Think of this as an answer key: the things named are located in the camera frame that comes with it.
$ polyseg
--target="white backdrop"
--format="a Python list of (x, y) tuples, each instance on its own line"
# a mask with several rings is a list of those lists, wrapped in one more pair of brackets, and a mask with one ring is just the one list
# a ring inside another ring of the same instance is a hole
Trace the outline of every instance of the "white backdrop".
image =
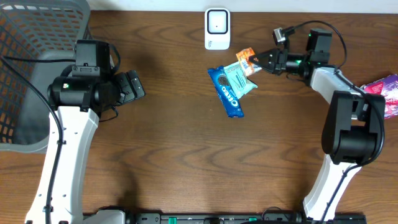
[(88, 0), (92, 10), (398, 13), (398, 0)]

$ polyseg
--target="snack wrapper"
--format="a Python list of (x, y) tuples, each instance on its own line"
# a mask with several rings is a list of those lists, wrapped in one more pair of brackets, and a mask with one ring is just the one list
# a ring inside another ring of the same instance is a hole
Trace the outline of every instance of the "snack wrapper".
[(207, 70), (207, 73), (213, 81), (218, 97), (223, 103), (227, 115), (230, 118), (243, 118), (244, 114), (241, 105), (228, 83), (228, 79), (224, 72), (224, 66), (220, 66), (217, 69), (211, 68)]
[(398, 115), (398, 75), (382, 78), (374, 83), (362, 86), (362, 89), (368, 93), (384, 96), (386, 99), (384, 119)]
[(238, 99), (246, 93), (249, 93), (253, 88), (257, 88), (256, 84), (246, 78), (239, 62), (225, 66), (224, 72), (229, 85)]
[(242, 51), (236, 54), (236, 57), (238, 58), (239, 63), (241, 64), (243, 72), (247, 77), (261, 70), (261, 67), (249, 61), (249, 57), (252, 55), (254, 55), (254, 51), (251, 47), (248, 49), (243, 49)]

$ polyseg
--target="basket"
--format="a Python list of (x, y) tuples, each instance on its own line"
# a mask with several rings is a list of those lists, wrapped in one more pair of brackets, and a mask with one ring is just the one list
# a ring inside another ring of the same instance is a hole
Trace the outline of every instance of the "basket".
[[(5, 0), (0, 3), (0, 53), (31, 59), (73, 58), (78, 39), (91, 39), (85, 0)], [(71, 62), (10, 61), (44, 96)], [(0, 62), (0, 151), (46, 152), (49, 111)]]

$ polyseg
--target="pink snack bag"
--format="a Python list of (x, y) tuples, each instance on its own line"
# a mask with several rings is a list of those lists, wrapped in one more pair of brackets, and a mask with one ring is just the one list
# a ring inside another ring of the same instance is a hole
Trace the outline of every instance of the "pink snack bag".
[(374, 83), (362, 86), (368, 93), (379, 94), (386, 99), (384, 119), (398, 115), (398, 75), (390, 75)]

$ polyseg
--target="wooden table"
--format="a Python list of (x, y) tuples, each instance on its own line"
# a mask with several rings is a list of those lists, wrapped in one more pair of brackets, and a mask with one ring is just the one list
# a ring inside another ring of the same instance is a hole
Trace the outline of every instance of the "wooden table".
[[(247, 47), (274, 47), (277, 27), (319, 19), (343, 34), (346, 77), (357, 85), (398, 72), (398, 16), (232, 13), (228, 50), (205, 50), (202, 12), (92, 12), (91, 33), (120, 51), (121, 71), (137, 70), (147, 96), (101, 123), (88, 158), (84, 212), (104, 205), (165, 213), (259, 213), (299, 209), (323, 159), (328, 104), (284, 76), (259, 72), (241, 99), (243, 119), (227, 118), (207, 68), (229, 65)], [(291, 38), (304, 52), (306, 26)], [(343, 50), (334, 34), (331, 63)], [(369, 223), (395, 223), (398, 118), (386, 121), (379, 159), (349, 184), (338, 211), (364, 212)], [(1, 153), (0, 222), (22, 223), (34, 199), (44, 155)]]

